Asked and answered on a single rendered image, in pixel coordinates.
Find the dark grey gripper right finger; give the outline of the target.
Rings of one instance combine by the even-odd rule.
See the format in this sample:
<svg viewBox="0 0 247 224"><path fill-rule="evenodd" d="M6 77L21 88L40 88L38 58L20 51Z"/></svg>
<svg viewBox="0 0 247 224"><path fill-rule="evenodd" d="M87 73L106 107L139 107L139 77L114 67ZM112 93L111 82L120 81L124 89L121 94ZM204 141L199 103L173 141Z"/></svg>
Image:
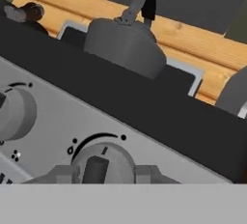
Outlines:
<svg viewBox="0 0 247 224"><path fill-rule="evenodd" d="M161 174L156 165L136 165L135 182L150 184L173 184L177 181Z"/></svg>

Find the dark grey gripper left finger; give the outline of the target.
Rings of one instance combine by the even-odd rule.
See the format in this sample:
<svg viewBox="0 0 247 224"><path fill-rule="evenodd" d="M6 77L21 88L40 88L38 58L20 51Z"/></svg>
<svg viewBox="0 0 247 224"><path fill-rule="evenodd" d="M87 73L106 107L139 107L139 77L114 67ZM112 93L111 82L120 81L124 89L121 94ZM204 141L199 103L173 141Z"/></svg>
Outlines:
<svg viewBox="0 0 247 224"><path fill-rule="evenodd" d="M65 184L79 183L80 169L76 165L57 165L47 174L33 178L27 183L34 184Z"/></svg>

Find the grey stove knob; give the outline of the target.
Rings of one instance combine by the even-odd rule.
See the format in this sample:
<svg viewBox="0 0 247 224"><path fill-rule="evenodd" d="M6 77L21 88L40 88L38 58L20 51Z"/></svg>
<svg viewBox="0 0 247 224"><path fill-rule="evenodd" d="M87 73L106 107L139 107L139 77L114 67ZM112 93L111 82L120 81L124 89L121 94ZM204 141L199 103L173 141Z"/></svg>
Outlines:
<svg viewBox="0 0 247 224"><path fill-rule="evenodd" d="M79 167L75 183L135 183L135 163L131 155L114 143L98 143L82 149L72 165Z"/></svg>
<svg viewBox="0 0 247 224"><path fill-rule="evenodd" d="M26 136L35 124L38 108L35 98L24 88L0 88L0 141Z"/></svg>

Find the black and silver stove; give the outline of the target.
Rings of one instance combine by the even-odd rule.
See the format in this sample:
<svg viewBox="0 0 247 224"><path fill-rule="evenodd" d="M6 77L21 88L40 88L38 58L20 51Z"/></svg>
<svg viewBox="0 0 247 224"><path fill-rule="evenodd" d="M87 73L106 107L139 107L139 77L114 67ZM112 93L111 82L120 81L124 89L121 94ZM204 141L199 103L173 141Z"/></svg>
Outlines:
<svg viewBox="0 0 247 224"><path fill-rule="evenodd" d="M178 183L240 183L247 172L247 117L239 118L4 16L0 88L24 88L38 113L21 139L0 141L3 182L71 165L98 143L124 148Z"/></svg>

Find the dark brown and grey object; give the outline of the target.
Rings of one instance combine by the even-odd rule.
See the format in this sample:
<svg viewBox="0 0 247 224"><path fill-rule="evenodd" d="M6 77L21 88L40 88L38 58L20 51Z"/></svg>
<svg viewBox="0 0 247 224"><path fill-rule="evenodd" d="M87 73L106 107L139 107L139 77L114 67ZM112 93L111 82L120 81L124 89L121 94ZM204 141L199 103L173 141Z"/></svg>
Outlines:
<svg viewBox="0 0 247 224"><path fill-rule="evenodd" d="M3 8L3 12L5 17L15 22L21 23L43 34L48 34L47 30L40 24L40 20L44 15L44 8L40 4L28 2L21 7L6 5Z"/></svg>

